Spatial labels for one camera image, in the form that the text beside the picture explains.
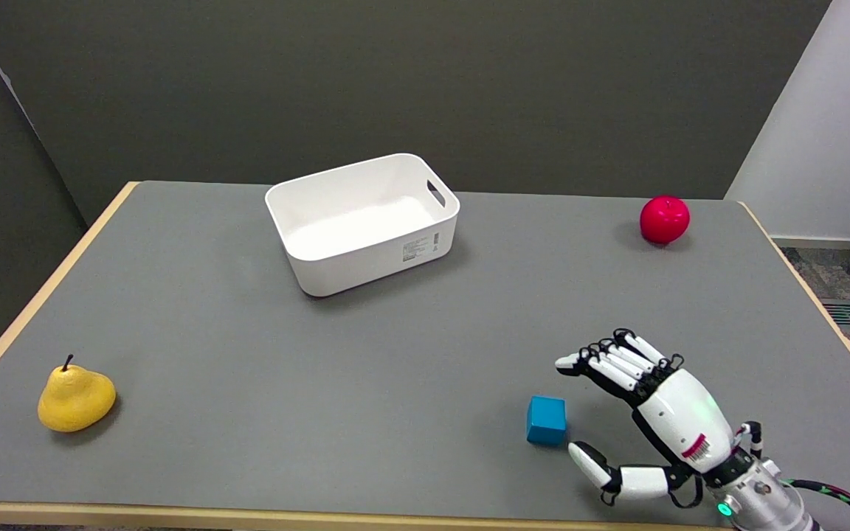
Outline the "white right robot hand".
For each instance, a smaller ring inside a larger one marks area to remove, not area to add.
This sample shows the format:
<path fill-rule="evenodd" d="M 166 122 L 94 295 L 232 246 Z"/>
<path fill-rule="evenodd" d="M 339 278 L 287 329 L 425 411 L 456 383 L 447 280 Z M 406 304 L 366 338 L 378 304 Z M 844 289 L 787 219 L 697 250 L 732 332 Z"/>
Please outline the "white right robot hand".
<path fill-rule="evenodd" d="M 698 490 L 724 487 L 762 457 L 758 423 L 732 429 L 704 384 L 684 369 L 681 354 L 661 353 L 633 330 L 617 329 L 558 358 L 554 366 L 560 374 L 587 377 L 623 400 L 643 436 L 668 461 L 666 466 L 614 467 L 590 444 L 570 442 L 569 455 L 600 488 L 606 505 L 671 497 L 689 480 Z"/>

